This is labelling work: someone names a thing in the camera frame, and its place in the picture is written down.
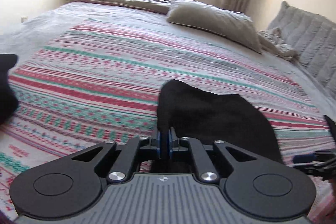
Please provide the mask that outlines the grey quilted headboard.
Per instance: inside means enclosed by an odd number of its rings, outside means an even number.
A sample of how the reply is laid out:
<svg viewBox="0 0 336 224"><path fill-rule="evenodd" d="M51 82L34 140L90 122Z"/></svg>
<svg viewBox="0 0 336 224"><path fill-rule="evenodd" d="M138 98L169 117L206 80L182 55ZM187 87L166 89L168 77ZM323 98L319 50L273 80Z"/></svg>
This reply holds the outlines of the grey quilted headboard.
<svg viewBox="0 0 336 224"><path fill-rule="evenodd" d="M282 1L268 29L279 28L281 38L298 53L298 63L323 90L335 98L335 23Z"/></svg>

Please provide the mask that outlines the black pants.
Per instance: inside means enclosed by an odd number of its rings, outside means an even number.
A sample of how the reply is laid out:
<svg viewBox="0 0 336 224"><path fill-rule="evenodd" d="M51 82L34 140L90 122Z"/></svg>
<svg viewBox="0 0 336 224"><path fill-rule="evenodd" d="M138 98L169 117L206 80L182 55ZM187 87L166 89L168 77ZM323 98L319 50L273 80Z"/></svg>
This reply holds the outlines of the black pants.
<svg viewBox="0 0 336 224"><path fill-rule="evenodd" d="M158 97L157 128L211 145L223 140L282 163L274 130L266 117L238 94L217 95L178 80L163 85Z"/></svg>

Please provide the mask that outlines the crumpled beige blanket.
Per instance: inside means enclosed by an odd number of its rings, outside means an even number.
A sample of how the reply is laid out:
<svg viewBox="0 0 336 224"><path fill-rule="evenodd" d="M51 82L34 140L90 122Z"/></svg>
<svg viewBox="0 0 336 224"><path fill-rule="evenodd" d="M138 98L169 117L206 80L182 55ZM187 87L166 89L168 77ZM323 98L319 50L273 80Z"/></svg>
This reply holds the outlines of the crumpled beige blanket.
<svg viewBox="0 0 336 224"><path fill-rule="evenodd" d="M297 51L282 39L280 28L258 31L258 36L263 50L286 61L292 61L298 57Z"/></svg>

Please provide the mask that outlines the black folded garment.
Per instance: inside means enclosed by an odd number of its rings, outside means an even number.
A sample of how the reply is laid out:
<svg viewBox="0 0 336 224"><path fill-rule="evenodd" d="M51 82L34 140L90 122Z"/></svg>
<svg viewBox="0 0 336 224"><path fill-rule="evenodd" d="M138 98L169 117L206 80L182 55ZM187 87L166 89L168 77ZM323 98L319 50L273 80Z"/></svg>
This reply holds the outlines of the black folded garment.
<svg viewBox="0 0 336 224"><path fill-rule="evenodd" d="M18 61L18 56L12 53L1 53L1 86L0 86L0 120L5 123L18 108L19 102L9 86L9 70Z"/></svg>

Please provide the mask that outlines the beige pillow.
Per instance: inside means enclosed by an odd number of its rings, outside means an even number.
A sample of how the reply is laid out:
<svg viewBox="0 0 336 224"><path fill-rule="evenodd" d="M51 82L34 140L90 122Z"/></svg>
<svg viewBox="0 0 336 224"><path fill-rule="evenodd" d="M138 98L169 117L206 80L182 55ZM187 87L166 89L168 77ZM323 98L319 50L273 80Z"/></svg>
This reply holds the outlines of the beige pillow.
<svg viewBox="0 0 336 224"><path fill-rule="evenodd" d="M252 19L241 12L223 10L193 0L171 0L167 21L211 32L262 53Z"/></svg>

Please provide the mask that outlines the patterned knit bedspread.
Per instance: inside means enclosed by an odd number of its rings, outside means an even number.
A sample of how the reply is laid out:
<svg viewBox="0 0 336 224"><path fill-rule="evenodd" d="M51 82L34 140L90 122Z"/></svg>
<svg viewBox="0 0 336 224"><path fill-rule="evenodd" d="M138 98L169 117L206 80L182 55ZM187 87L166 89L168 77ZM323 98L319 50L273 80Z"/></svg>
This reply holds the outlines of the patterned knit bedspread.
<svg viewBox="0 0 336 224"><path fill-rule="evenodd" d="M18 55L9 84L19 107L1 126L1 211L17 214L15 176L105 139L151 133L161 86L177 79L239 94L270 121L282 158L335 147L335 102L301 69L268 53L147 11L72 2L1 34Z"/></svg>

